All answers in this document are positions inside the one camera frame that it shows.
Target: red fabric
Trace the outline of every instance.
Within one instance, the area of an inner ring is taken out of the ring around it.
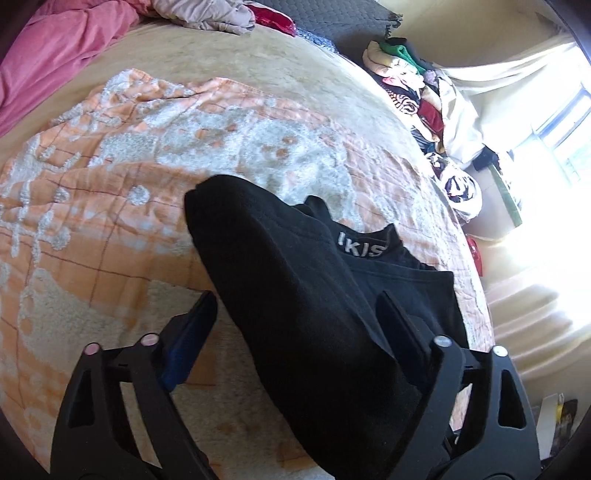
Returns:
[[[441,117],[441,112],[438,112],[433,105],[422,99],[417,113],[431,132],[439,138],[443,138],[443,118]]]
[[[77,3],[99,5],[36,14],[0,64],[0,137],[139,20],[123,0]]]
[[[245,5],[255,14],[255,22],[257,24],[279,30],[292,37],[296,36],[296,24],[287,15],[261,4],[245,3]]]
[[[478,272],[478,276],[482,276],[482,257],[480,256],[480,251],[478,250],[478,244],[472,238],[466,235],[466,240],[468,240],[468,247],[470,247],[470,253],[472,254],[472,258],[474,259],[474,264],[476,265],[476,271]]]

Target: bedspread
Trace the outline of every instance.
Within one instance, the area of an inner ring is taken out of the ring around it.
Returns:
[[[0,176],[0,406],[45,466],[82,347],[131,344],[213,290],[182,199],[216,173],[287,203],[320,196],[362,231],[394,221],[415,256],[457,272],[471,344],[492,342],[475,318],[462,232],[421,169],[292,100],[223,78],[177,84],[126,70],[33,136]],[[173,398],[226,480],[327,478],[268,399],[223,307]],[[131,421],[139,431],[136,411]]]

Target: red bag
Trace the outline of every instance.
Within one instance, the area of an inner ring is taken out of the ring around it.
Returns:
[[[478,276],[481,277],[482,257],[480,256],[480,251],[478,250],[478,244],[471,236],[466,235],[466,240],[468,240],[468,246],[470,247],[470,253],[472,254],[472,258],[474,259],[474,264],[476,265],[476,271],[478,272]]]

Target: blanket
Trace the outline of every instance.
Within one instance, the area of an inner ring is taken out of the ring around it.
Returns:
[[[241,176],[288,203],[325,198],[333,218],[355,229],[395,221],[421,260],[472,268],[453,216],[426,194],[428,175],[408,160],[232,80],[177,84],[139,70],[117,74],[33,136],[0,176],[0,406],[45,466],[84,345],[129,345],[213,289],[182,199],[216,173]],[[486,347],[491,339],[466,314],[473,300],[460,289],[458,301],[471,343]],[[223,307],[174,400],[225,479],[327,478],[262,389]],[[139,434],[144,458],[157,462],[149,445]]]
[[[0,64],[0,137],[120,39],[139,0],[50,0],[29,20]]]

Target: green clothing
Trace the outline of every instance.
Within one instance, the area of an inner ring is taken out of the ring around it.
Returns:
[[[406,60],[407,62],[409,62],[410,65],[417,68],[417,71],[420,75],[426,72],[426,69],[424,69],[423,67],[418,65],[417,62],[414,61],[413,57],[404,45],[390,45],[387,42],[381,41],[379,43],[379,48],[381,48],[383,52],[386,52],[389,55],[393,55],[395,57]]]

